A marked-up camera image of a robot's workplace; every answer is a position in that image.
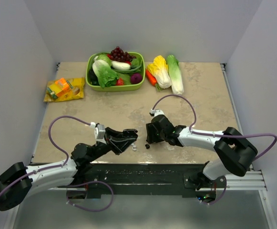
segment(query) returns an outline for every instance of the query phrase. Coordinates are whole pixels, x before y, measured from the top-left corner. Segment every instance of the green basket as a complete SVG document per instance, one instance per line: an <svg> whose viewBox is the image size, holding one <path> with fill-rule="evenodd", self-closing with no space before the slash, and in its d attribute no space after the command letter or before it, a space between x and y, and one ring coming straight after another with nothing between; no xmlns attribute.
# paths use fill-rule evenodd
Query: green basket
<svg viewBox="0 0 277 229"><path fill-rule="evenodd" d="M122 86L111 86L111 87L105 87L105 88L102 88L100 86L94 86L94 85L92 85L91 84L91 80L90 80L90 78L89 78L87 73L89 72L89 70L92 67L95 55L97 55L97 54L94 54L94 55L92 55L89 58L89 62L88 62L87 67L86 67L85 81L86 81L87 85L89 85L93 90L99 91L99 92L125 92L125 91L134 91L134 90L139 89L142 86L142 84L144 82L144 77L145 77L144 58L143 58L143 56L141 54L139 54L137 52L129 52L129 54L131 56L140 57L142 59L142 61L143 61L142 70L139 72L142 75L143 80L140 83L138 83L138 84L131 84L131 85L122 85Z"/></svg>

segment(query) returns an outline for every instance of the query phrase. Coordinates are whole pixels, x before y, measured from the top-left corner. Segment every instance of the orange carrot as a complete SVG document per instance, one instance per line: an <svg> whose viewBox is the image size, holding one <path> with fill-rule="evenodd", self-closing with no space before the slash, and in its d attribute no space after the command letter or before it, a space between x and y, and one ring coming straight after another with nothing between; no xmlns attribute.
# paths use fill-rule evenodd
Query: orange carrot
<svg viewBox="0 0 277 229"><path fill-rule="evenodd" d="M152 86L156 87L157 91L159 92L161 90L161 87L158 85L155 77L147 69L146 69L146 76L149 82L152 84Z"/></svg>

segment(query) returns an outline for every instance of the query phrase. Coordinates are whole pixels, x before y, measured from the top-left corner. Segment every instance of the beige table surface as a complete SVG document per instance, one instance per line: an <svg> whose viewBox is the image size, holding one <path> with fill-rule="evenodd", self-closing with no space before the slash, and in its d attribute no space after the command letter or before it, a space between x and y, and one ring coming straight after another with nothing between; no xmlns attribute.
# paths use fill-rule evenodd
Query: beige table surface
<svg viewBox="0 0 277 229"><path fill-rule="evenodd" d="M62 62L57 78L84 77L86 65L86 62ZM181 62L180 68L184 96L193 104L197 114L195 129L217 131L225 130L228 126L237 128L220 64ZM88 85L84 87L83 99L48 104L32 160L34 163L57 162L65 158L50 143L47 134L50 122L60 115L73 115L115 130L138 130L136 152L131 148L119 156L109 152L97 160L99 163L204 163L217 159L215 152L196 147L170 146L166 142L152 144L150 149L145 148L145 124L152 119L149 111L159 98L172 93L171 88L157 92L147 79L139 90L130 92L104 93L93 91ZM189 105L180 98L166 98L157 108L164 111L173 125L189 126L193 121ZM52 137L69 154L78 143L95 143L91 128L66 118L53 125Z"/></svg>

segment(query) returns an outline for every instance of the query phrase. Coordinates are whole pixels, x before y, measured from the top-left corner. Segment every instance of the gray wall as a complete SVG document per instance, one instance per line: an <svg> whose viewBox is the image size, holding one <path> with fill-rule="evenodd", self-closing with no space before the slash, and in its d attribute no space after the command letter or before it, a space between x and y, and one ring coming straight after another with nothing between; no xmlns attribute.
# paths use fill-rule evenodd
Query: gray wall
<svg viewBox="0 0 277 229"><path fill-rule="evenodd" d="M25 0L56 61L116 45L181 61L226 62L261 0Z"/></svg>
<svg viewBox="0 0 277 229"><path fill-rule="evenodd" d="M277 0L263 0L227 63L227 76L245 134L277 134ZM260 149L272 139L255 139ZM255 162L265 176L277 218L277 145Z"/></svg>
<svg viewBox="0 0 277 229"><path fill-rule="evenodd" d="M0 174L29 162L54 62L23 0L0 0ZM7 213L0 212L0 229Z"/></svg>

